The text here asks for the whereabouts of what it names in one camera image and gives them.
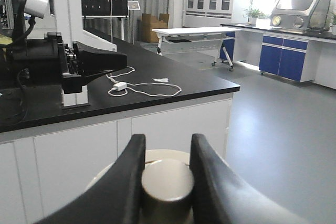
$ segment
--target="white camera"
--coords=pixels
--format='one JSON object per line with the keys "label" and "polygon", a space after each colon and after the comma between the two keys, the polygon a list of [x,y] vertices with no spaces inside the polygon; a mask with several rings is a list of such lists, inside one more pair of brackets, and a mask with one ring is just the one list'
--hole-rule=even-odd
{"label": "white camera", "polygon": [[44,18],[49,0],[26,0],[25,13]]}

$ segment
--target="small sign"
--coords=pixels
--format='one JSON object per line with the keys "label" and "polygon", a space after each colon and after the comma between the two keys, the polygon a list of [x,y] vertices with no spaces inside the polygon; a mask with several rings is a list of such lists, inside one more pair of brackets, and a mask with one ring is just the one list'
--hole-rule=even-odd
{"label": "small sign", "polygon": [[139,1],[127,1],[128,10],[140,10]]}

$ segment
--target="power adapter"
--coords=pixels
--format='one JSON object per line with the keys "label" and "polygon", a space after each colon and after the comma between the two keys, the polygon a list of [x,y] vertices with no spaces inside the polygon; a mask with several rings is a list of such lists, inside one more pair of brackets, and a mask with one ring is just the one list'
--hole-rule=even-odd
{"label": "power adapter", "polygon": [[118,82],[116,84],[113,85],[113,89],[114,91],[122,91],[125,88],[127,88],[127,83],[126,82]]}

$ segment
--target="gray floor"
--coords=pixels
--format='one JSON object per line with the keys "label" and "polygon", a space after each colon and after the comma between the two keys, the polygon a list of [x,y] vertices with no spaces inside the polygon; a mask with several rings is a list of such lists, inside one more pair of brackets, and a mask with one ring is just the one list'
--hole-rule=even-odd
{"label": "gray floor", "polygon": [[241,85],[226,156],[234,171],[298,215],[336,223],[336,90],[262,76],[241,64],[229,72],[199,53],[166,57]]}

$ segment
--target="metal cylinder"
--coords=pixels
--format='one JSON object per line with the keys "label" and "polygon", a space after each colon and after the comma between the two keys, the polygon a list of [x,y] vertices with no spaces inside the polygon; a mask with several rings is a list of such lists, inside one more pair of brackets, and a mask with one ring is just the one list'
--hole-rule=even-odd
{"label": "metal cylinder", "polygon": [[194,177],[175,159],[155,161],[142,174],[142,214],[148,224],[184,223],[190,214]]}

